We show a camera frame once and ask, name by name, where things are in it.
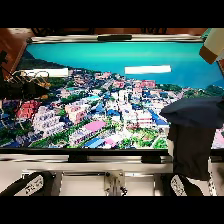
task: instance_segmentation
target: turquoise sea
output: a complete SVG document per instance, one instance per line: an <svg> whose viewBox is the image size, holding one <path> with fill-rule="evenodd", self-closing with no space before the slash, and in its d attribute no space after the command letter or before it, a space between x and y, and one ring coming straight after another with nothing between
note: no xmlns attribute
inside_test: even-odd
<svg viewBox="0 0 224 224"><path fill-rule="evenodd" d="M120 75L125 75L126 66L170 65L170 73L126 77L182 87L224 87L218 64L210 65L200 57L201 46L202 43L171 42L59 43L32 44L27 51L36 59Z"/></svg>

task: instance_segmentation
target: flat screen tv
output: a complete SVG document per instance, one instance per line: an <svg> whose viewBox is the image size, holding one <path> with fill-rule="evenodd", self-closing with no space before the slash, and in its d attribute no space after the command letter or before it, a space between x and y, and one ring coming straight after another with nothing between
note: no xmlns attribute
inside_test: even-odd
<svg viewBox="0 0 224 224"><path fill-rule="evenodd" d="M202 42L33 43L16 70L39 72L50 92L3 101L0 147L8 151L167 153L160 111L181 98L224 94ZM224 128L213 150L224 148Z"/></svg>

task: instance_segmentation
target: television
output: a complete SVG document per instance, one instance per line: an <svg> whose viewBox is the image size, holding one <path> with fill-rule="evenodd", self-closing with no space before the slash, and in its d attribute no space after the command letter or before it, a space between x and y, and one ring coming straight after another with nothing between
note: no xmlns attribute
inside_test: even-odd
<svg viewBox="0 0 224 224"><path fill-rule="evenodd" d="M40 39L26 46L16 71L38 73L49 94L23 99L19 109L18 100L3 101L4 152L167 155L169 123L161 109L183 97L224 94L223 70L200 57L199 38ZM212 151L223 148L224 128Z"/></svg>

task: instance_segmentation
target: displayed image of town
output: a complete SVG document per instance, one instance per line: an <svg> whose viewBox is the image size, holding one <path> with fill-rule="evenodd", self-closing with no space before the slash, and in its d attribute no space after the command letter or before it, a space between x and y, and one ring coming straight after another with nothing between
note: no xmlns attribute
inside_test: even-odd
<svg viewBox="0 0 224 224"><path fill-rule="evenodd" d="M58 73L65 68L40 63L19 66ZM129 79L112 71L66 68L67 77L46 79L50 93L41 99L25 101L17 110L18 101L3 101L0 147L167 149L169 124L160 116L162 108L181 98L224 94L213 85L193 89ZM216 131L212 148L223 148L223 136L224 128Z"/></svg>

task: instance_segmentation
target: brown wooden surface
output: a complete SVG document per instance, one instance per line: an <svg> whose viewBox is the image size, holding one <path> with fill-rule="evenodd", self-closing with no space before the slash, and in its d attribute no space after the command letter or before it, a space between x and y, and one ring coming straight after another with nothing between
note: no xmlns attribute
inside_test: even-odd
<svg viewBox="0 0 224 224"><path fill-rule="evenodd" d="M8 64L3 66L10 71L19 55L19 52L28 37L34 36L31 30L12 32L13 28L0 28L0 51L8 53ZM167 34L202 35L207 28L168 28ZM140 34L141 28L95 28L95 34Z"/></svg>

